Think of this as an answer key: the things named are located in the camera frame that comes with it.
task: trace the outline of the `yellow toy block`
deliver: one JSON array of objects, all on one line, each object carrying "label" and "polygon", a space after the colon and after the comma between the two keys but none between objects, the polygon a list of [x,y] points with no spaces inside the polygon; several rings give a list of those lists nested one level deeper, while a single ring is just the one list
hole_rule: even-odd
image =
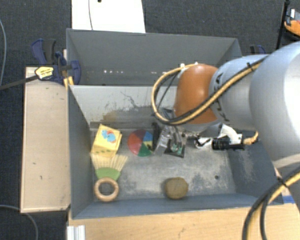
[{"label": "yellow toy block", "polygon": [[122,134],[119,130],[100,124],[96,133],[91,153],[112,158],[116,155]]}]

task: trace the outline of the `yellow cable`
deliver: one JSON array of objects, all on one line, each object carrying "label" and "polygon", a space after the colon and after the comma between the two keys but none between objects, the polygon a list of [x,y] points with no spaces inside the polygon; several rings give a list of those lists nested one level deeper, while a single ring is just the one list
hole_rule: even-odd
[{"label": "yellow cable", "polygon": [[177,72],[180,72],[182,69],[184,68],[189,68],[189,67],[192,67],[194,66],[195,64],[188,64],[188,65],[185,65],[185,66],[181,66],[181,67],[177,67],[173,70],[170,70],[169,72],[166,72],[164,73],[162,76],[159,77],[159,79],[154,83],[153,85],[153,88],[152,88],[152,93],[151,93],[151,105],[152,105],[152,109],[153,109],[153,112],[155,114],[157,114],[158,118],[160,118],[161,120],[165,121],[165,122],[169,122],[168,119],[162,117],[159,112],[158,112],[158,109],[156,107],[156,101],[155,101],[155,90],[157,89],[158,85],[161,83],[161,81],[166,78],[167,76],[169,75],[172,75],[174,73],[177,73]]},{"label": "yellow cable", "polygon": [[244,145],[252,145],[253,143],[255,143],[258,139],[259,133],[256,131],[254,136],[252,136],[251,138],[246,138],[243,140],[243,144]]},{"label": "yellow cable", "polygon": [[[214,95],[207,100],[207,102],[205,102],[200,108],[198,108],[196,111],[194,111],[192,114],[188,115],[187,117],[180,119],[178,121],[175,122],[171,122],[171,125],[178,125],[178,124],[182,124],[182,123],[186,123],[192,119],[194,119],[197,115],[199,115],[200,113],[202,113],[202,111],[204,111],[206,108],[208,108],[212,103],[214,103],[230,86],[232,86],[235,82],[239,81],[240,79],[244,78],[246,75],[250,74],[251,72],[253,72],[254,70],[256,70],[259,65],[261,64],[261,62],[247,68],[246,70],[242,71],[241,73],[239,73],[238,75],[234,76],[233,78],[231,78],[226,84],[224,84],[219,90],[217,90]],[[194,64],[189,64],[186,65],[185,67],[191,67]],[[152,89],[152,94],[151,94],[151,105],[152,105],[152,109],[154,111],[154,113],[156,114],[156,116],[162,120],[163,122],[169,122],[168,119],[166,119],[165,117],[161,116],[157,110],[156,104],[155,104],[155,90],[157,88],[157,86],[159,85],[159,83],[167,76],[175,73],[175,72],[179,72],[181,69],[183,69],[183,67],[178,67],[176,69],[173,69],[167,73],[165,73],[164,75],[162,75],[154,84],[153,89]]]},{"label": "yellow cable", "polygon": [[[285,185],[287,187],[290,187],[292,184],[296,183],[297,181],[300,180],[300,172],[298,172],[296,175],[292,176],[290,179],[286,180]],[[275,200],[280,193],[286,188],[286,186],[281,185],[271,196],[271,198],[269,199],[268,204],[270,204],[273,200]],[[259,206],[257,207],[257,209],[255,210],[255,212],[253,213],[253,215],[251,216],[249,225],[247,226],[247,240],[251,239],[251,229],[252,229],[252,225],[255,223],[255,221],[260,217],[260,213],[261,213],[261,209],[262,209],[262,204],[260,203]]]}]

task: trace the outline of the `wooden table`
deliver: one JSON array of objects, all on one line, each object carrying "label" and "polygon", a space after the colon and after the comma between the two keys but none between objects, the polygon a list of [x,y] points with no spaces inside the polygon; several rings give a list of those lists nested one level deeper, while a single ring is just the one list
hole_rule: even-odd
[{"label": "wooden table", "polygon": [[[220,209],[145,216],[71,220],[85,225],[86,240],[240,240],[249,208]],[[295,204],[269,206],[269,240],[300,240],[300,214]],[[251,239],[261,239],[255,224]]]}]

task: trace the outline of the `rock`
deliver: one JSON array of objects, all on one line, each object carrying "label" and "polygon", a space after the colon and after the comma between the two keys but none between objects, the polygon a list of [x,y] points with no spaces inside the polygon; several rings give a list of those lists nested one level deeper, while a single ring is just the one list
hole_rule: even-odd
[{"label": "rock", "polygon": [[188,192],[188,183],[181,177],[171,178],[165,183],[164,191],[170,199],[181,199]]}]

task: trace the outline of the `dark carpet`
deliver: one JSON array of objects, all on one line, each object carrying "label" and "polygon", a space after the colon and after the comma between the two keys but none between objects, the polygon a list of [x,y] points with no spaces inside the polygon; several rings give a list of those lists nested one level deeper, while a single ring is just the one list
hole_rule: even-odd
[{"label": "dark carpet", "polygon": [[[242,53],[250,45],[274,51],[284,0],[142,0],[149,33],[237,38]],[[300,12],[300,0],[291,0]],[[71,27],[71,0],[0,0],[0,17],[7,37],[3,83],[24,77],[27,64],[36,63],[30,44],[38,38],[57,40],[56,51],[66,47]],[[284,45],[291,42],[282,39]],[[3,59],[0,28],[0,71]],[[19,206],[23,132],[23,87],[0,94],[0,204]],[[33,215],[40,240],[66,238],[66,213]],[[0,209],[0,240],[31,240],[35,231],[24,215]]]}]

